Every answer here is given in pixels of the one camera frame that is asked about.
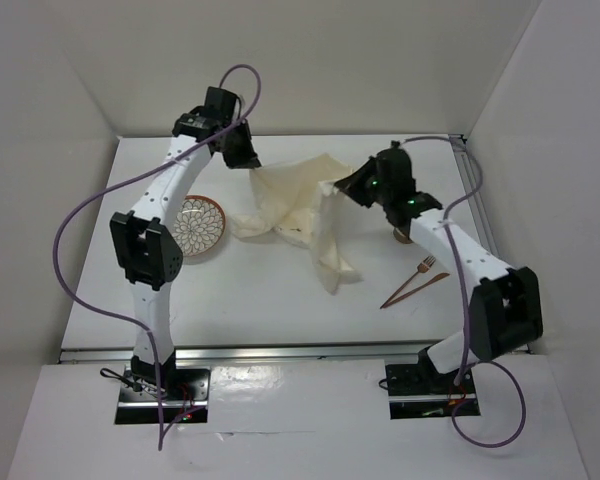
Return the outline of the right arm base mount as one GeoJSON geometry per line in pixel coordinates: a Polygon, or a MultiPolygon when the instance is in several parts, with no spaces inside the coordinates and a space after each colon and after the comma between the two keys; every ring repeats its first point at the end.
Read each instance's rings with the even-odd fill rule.
{"type": "Polygon", "coordinates": [[[387,392],[390,418],[428,419],[450,417],[455,408],[458,416],[479,416],[480,407],[472,374],[464,374],[459,386],[455,374],[425,380],[415,364],[388,364],[378,386],[387,392]]]}

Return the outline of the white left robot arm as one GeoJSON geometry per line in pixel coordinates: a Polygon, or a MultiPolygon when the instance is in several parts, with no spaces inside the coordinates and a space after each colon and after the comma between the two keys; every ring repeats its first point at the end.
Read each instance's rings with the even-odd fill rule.
{"type": "Polygon", "coordinates": [[[193,182],[219,153],[230,169],[261,166],[248,123],[236,113],[239,96],[207,89],[202,105],[175,122],[163,169],[126,213],[113,214],[109,227],[119,266],[131,285],[138,330],[131,372],[156,399],[176,390],[176,353],[170,332],[170,291],[183,266],[183,252],[171,228],[193,182]]]}

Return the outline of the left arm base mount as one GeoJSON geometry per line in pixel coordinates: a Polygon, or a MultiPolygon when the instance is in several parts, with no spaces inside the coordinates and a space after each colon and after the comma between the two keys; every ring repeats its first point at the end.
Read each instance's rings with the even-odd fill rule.
{"type": "MultiPolygon", "coordinates": [[[[116,425],[158,423],[158,389],[155,385],[134,377],[129,367],[125,367],[122,373],[101,368],[100,376],[120,384],[114,420],[116,425]]],[[[161,390],[164,423],[206,423],[210,380],[209,368],[179,369],[175,383],[161,390]]]]}

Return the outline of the cream cloth napkin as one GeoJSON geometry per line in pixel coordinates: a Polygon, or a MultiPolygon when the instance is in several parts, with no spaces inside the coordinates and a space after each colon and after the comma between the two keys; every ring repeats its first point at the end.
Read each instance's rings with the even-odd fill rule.
{"type": "Polygon", "coordinates": [[[353,167],[329,154],[253,169],[249,181],[256,212],[231,216],[231,233],[246,240],[273,232],[308,250],[316,278],[326,292],[334,294],[340,285],[361,279],[336,240],[344,194],[335,183],[353,173],[353,167]]]}

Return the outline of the floral plate with orange rim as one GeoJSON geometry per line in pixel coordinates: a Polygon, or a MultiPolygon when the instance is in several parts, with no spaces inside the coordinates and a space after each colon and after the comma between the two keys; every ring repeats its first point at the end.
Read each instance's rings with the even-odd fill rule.
{"type": "Polygon", "coordinates": [[[226,230],[226,215],[213,199],[187,195],[171,230],[184,257],[205,254],[219,244],[226,230]]]}

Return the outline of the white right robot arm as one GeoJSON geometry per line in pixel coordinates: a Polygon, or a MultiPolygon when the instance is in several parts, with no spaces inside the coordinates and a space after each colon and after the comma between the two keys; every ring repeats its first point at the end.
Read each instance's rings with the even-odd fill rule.
{"type": "Polygon", "coordinates": [[[539,281],[489,253],[450,218],[451,208],[421,191],[402,143],[392,142],[336,188],[355,203],[382,207],[389,224],[457,275],[460,331],[418,354],[416,379],[428,392],[477,363],[508,354],[543,335],[539,281]]]}

